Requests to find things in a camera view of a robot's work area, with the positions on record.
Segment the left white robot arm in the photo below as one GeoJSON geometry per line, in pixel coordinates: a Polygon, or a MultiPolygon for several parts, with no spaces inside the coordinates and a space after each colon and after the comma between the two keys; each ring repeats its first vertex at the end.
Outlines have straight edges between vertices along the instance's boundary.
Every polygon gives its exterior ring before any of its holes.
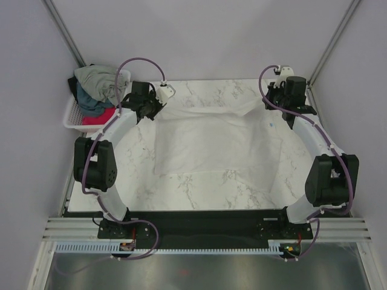
{"type": "Polygon", "coordinates": [[[118,175],[114,149],[127,131],[155,116],[175,95],[175,89],[163,82],[158,88],[151,83],[133,82],[131,92],[120,102],[108,122],[89,138],[74,143],[74,179],[84,195],[96,198],[103,219],[98,238],[126,239],[131,236],[130,211],[121,200],[115,182],[118,175]]]}

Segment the white t shirt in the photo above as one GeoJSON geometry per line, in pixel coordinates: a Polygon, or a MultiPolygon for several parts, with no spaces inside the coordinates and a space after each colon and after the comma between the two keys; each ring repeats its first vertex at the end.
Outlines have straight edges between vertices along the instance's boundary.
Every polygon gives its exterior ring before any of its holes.
{"type": "Polygon", "coordinates": [[[165,107],[156,117],[157,175],[235,172],[237,181],[269,192],[282,138],[262,103],[234,107],[165,107]]]}

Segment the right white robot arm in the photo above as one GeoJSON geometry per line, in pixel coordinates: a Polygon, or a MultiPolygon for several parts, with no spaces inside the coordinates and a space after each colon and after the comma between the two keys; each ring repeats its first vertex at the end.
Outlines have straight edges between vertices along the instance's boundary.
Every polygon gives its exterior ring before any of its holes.
{"type": "Polygon", "coordinates": [[[299,224],[317,216],[350,213],[356,190],[359,159],[337,147],[323,129],[317,112],[306,103],[307,81],[299,76],[278,76],[268,85],[265,108],[279,110],[282,119],[296,133],[313,159],[304,185],[304,195],[284,208],[286,217],[277,222],[282,237],[292,237],[299,224]]]}

